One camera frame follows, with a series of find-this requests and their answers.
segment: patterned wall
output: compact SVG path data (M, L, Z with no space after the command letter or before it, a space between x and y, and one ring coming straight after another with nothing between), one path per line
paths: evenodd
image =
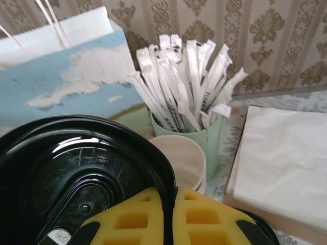
M50 0L58 19L105 5L132 54L158 35L226 43L249 77L235 94L319 90L327 85L326 0ZM33 0L0 0L0 23L11 34L47 24Z

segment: cup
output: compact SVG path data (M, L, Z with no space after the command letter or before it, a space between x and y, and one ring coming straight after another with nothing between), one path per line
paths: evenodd
M150 139L169 160L176 186L189 187L201 194L206 188L206 160L201 147L180 135L162 135Z
M203 150L206 157L206 180L211 180L219 165L220 128L223 117L218 116L217 120L207 129L193 133L172 132L159 126L154 117L151 116L152 126L157 136L180 135L195 141Z

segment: white paper cup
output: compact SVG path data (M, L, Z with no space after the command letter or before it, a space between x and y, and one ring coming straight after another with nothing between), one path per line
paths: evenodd
M177 186L205 194L206 159L195 141L180 135L161 135L150 139L150 142L169 160Z

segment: cloud print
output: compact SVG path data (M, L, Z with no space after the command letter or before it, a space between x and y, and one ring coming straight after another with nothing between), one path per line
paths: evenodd
M91 48L70 56L71 66L62 72L64 85L52 93L42 94L27 102L31 107L60 105L65 96L74 93L94 93L100 90L101 83L124 83L124 79L134 70L128 48L120 45L115 48Z

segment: black plastic container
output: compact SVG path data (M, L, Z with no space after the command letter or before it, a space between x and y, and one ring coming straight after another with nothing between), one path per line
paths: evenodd
M130 129L86 115L30 122L0 138L0 244L39 244L57 228L73 234L151 186L172 210L168 160Z

